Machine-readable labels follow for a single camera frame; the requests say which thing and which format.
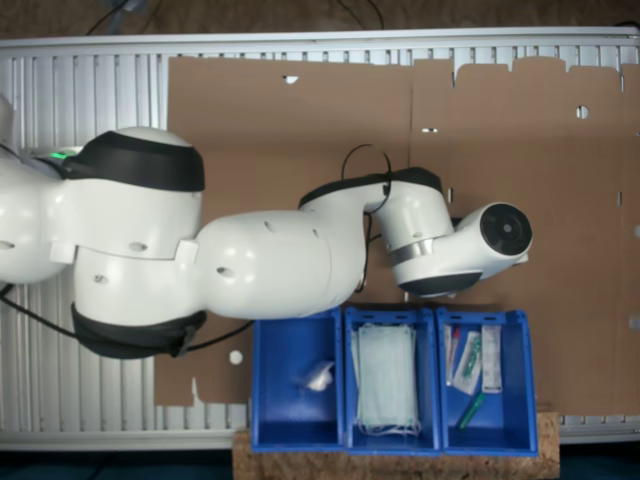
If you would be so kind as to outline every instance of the blue plastic bin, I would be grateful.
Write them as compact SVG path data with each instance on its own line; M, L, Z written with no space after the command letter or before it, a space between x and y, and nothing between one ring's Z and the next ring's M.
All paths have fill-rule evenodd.
M535 457L538 455L535 391L529 325L523 311L497 313L436 311L439 341L440 404L442 418L442 448L454 455L496 455ZM482 325L500 325L502 393L486 393L482 406L469 425L459 430L457 425L482 391L482 375L474 396L466 395L446 385L444 326L460 327L460 341L454 358L457 368L467 335L480 332Z
M351 355L351 331L365 323L411 324L416 329L416 376L418 414L422 430L418 436L370 436L360 432L357 422L358 386ZM433 314L427 310L345 311L345 369L346 369L346 435L350 454L436 456L440 450L440 422L438 418L437 355Z
M342 350L339 307L311 317L254 324L253 451L344 448ZM305 376L323 361L335 362L333 382L321 392L302 388Z

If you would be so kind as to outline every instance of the face mask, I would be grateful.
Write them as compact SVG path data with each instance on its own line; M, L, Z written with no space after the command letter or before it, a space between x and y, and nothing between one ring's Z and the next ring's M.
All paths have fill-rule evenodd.
M417 435L415 330L365 324L351 335L360 430L367 435Z

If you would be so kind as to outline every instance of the black cable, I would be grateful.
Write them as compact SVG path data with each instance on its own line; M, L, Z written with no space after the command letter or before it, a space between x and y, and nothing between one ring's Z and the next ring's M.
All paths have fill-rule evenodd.
M384 200L382 201L382 203L380 205L378 205L378 208L372 210L371 212L364 212L364 215L367 217L368 220L368 224L367 224L367 239L365 241L364 244L364 248L365 248L365 257L364 257L364 269L362 272L362 281L360 282L360 285L358 286L358 288L356 288L354 291L355 293L361 293L364 290L364 284L367 280L367 269L369 267L369 244L371 242L373 242L374 240L380 238L381 235L376 235L375 237L371 237L371 230L373 228L373 214L376 213L377 211L379 211L382 207L384 207L385 203L387 203L387 200L389 200L389 195L391 195L391 161L389 160L389 157L387 156L386 152L384 150L382 150L379 147L376 147L375 145L371 144L371 143L363 143L362 145L358 145L357 147L353 148L345 157L344 162L342 162L342 170L340 172L340 179L344 180L344 170L347 166L347 162L349 161L349 158L351 157L351 155L353 155L353 153L356 150L360 150L361 148L364 147L373 147L373 148L377 148L378 150L380 150L380 152L382 152L382 155L384 155L384 159L387 162L387 173L386 173L386 177L387 177L387 185L386 185L386 190L384 191Z
M75 336L75 334L71 333L69 330L65 330L62 327L57 326L55 323L50 322L49 320L47 320L46 318L42 318L40 315L33 313L31 310L28 310L20 305L18 305L15 302L12 302L11 300L9 300L8 298L6 298L6 294L9 293L9 291L11 291L11 289L13 288L12 284L7 284L2 291L0 292L0 302L9 305L11 308L13 308L14 310L17 310L18 312L22 313L23 315L26 315L27 317L33 318L35 321L40 322L41 324L43 324L46 327L51 328L52 330L55 330L56 332L60 333L61 335L65 335L67 337L70 338L77 338Z
M382 16L382 12L373 0L367 0L367 3L376 11L376 15L378 15L378 20L380 21L380 29L384 30L384 17Z
M104 17L102 17L100 20L98 20L93 27L91 27L89 29L89 31L85 34L87 36L91 35L93 32L95 32L95 30L102 25L102 22L104 22L107 18L109 18L111 15L115 15L116 13L118 13L120 10L122 10L124 8L124 6L129 2L129 0L123 0L122 2L120 2L118 5L116 5L115 7L113 7L108 13L106 13L104 15Z
M627 20L626 22L616 23L614 27L636 27L638 30L640 30L640 22L637 22L635 20Z
M20 158L20 155L18 155L16 152L14 152L13 150L11 150L9 147L7 147L4 143L0 143L0 148L2 150L4 150L7 153L10 153L11 155L13 155L14 157L16 157L18 160L20 160L20 162L22 163L22 158Z
M86 480L96 480L96 478L98 478L98 476L103 472L103 470L107 467L107 465L109 464L109 462L111 462L111 460L113 460L116 456L116 452L111 452L109 453L103 460L102 462L100 462L100 464L98 465L98 468L96 468L91 475L89 475Z
M342 0L336 0L336 2L338 2L338 5L340 5L342 8L344 8L349 15L351 15L353 17L353 19L356 21L356 23L358 25L360 25L360 28L362 28L363 30L367 30L367 27L364 26L364 23L362 23L360 21L360 19L358 18L358 16L353 12L353 10L351 10L349 7L347 7Z
M55 323L50 322L49 320L42 318L40 315L32 312L31 310L28 310L20 305L18 305L15 302L12 302L11 300L9 300L8 298L6 298L6 295L13 289L14 285L11 283L7 283L2 290L0 290L0 302L5 303L6 305L10 306L11 308L13 308L14 310L17 310L18 312L22 313L23 315L26 315L29 318L34 319L37 322L40 322L41 324L43 324L46 327L51 328L52 330L55 330L56 332L65 335L67 337L70 338L75 338L77 339L78 337L76 337L76 335L72 332L70 332L69 330L66 330L62 327L59 327L58 325L56 325ZM234 337L242 332L244 332L247 328L249 328L251 325L253 325L254 320L251 320L250 322L245 323L242 327L233 330L229 333L225 333L224 335L221 335L217 338L213 338L211 340L207 340L204 343L199 343L198 345L192 345L191 347L189 347L187 349L187 351L192 352L194 350L200 350L202 348L205 347L209 347L211 345L215 345L216 343L220 343L224 340L227 340L228 338Z
M214 338L212 340L207 340L206 342L199 343L197 345L192 345L189 348L187 348L187 352L193 352L194 350L200 350L202 348L210 347L211 345L215 345L216 343L219 343L219 342L222 342L224 340L227 340L228 338L235 337L236 335L241 334L247 328L249 328L251 325L253 325L254 322L255 322L255 320L251 320L251 321L245 323L240 328L237 328L236 330L232 330L229 333L225 333L224 335L221 335L218 338Z
M0 290L0 298L6 297L9 292L13 290L13 287L13 283L7 283L4 287L2 287L2 290Z
M149 25L151 25L151 22L153 21L155 16L158 14L158 11L160 10L160 7L162 7L163 3L164 3L164 0L159 0L158 3L156 3L156 6L154 7L153 11L149 15L149 18L147 19L147 22L144 24L144 27L142 27L138 32L138 35L142 35L144 32L147 31L147 28L149 28Z

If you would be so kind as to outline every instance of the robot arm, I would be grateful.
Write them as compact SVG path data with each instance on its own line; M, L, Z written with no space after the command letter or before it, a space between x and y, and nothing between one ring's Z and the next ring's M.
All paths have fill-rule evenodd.
M0 280L74 270L79 341L107 356L167 351L206 311L307 316L344 302L365 263L375 212L400 288L437 296L526 259L531 227L494 204L454 230L437 176L410 168L334 182L294 211L214 220L199 231L202 158L150 128L107 132L51 179L0 152Z

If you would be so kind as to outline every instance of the cardboard sheet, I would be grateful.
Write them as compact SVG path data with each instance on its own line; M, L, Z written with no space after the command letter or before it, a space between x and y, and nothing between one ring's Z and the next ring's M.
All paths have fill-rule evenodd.
M300 198L340 178L349 151L382 147L394 169L408 166L411 69L176 58L170 61L168 129L205 160L202 222L259 210L296 209ZM346 177L386 171L384 157L361 149ZM365 302L402 301L390 264L372 248ZM194 343L241 321L209 315ZM245 403L250 396L251 330L184 358L156 360L155 402L190 405L195 377L202 401ZM242 364L229 362L239 350Z
M530 261L445 303L526 310L539 402L563 414L640 413L640 68L573 67L553 58L415 67L179 58L170 62L169 130L206 162L203 222L295 208L339 176L360 143L394 168L440 175L450 213L511 202L534 231ZM348 176L384 170L360 151ZM360 303L402 301L382 244ZM210 316L196 341L236 328ZM251 333L183 359L158 357L157 404L249 396ZM245 354L233 366L230 350Z
M633 280L624 280L635 276L638 285L640 267L632 226L640 219L625 218L638 210L625 175L640 173L638 150L624 154L624 145L637 140L631 118L623 128L623 105L638 111L626 98L631 90L623 95L614 69L567 73L564 62L552 58L517 61L512 72L502 65L464 66L455 87L450 62L419 62L415 69L416 78L431 81L414 85L414 119L428 111L439 138L413 142L412 165L442 169L452 216L505 201L529 216L534 231L528 263L443 302L525 310L536 394L552 409L638 413L640 375L632 369L640 333L628 326L632 307L625 296L633 298ZM437 103L429 101L434 97ZM580 106L588 111L585 119L577 116ZM412 138L419 126L414 120ZM430 159L429 141L446 160Z

